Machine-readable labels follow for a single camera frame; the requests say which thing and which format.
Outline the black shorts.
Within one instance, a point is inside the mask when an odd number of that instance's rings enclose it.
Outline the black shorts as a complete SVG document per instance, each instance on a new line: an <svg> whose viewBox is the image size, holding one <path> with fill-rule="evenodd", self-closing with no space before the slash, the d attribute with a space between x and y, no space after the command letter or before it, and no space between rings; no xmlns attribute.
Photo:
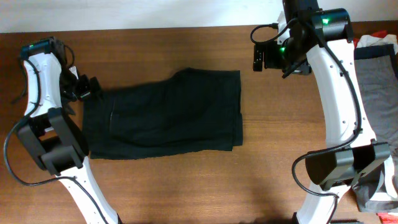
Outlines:
<svg viewBox="0 0 398 224"><path fill-rule="evenodd" d="M241 73L186 68L160 82L106 90L83 105L92 159L130 160L243 144Z"/></svg>

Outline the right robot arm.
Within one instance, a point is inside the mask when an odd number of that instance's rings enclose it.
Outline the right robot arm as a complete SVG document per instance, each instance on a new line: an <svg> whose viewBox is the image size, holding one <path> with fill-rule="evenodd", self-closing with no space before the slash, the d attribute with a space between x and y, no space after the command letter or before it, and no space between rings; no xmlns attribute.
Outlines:
<svg viewBox="0 0 398 224"><path fill-rule="evenodd" d="M301 156L310 185L294 223L330 223L340 198L381 168L380 199L396 197L388 143L376 139L354 67L353 29L345 9L323 10L316 1L284 1L275 37L254 42L253 70L279 69L285 77L313 73L320 93L326 148Z"/></svg>

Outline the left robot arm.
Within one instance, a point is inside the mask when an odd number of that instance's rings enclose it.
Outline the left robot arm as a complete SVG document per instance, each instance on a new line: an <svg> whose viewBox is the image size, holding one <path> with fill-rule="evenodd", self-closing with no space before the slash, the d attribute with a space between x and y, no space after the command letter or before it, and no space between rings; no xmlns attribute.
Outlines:
<svg viewBox="0 0 398 224"><path fill-rule="evenodd" d="M81 75L72 49L55 37L21 48L19 63L25 76L27 107L12 132L35 164L60 182L72 196L87 223L120 223L90 168L88 143L71 117L71 102L101 92L96 78Z"/></svg>

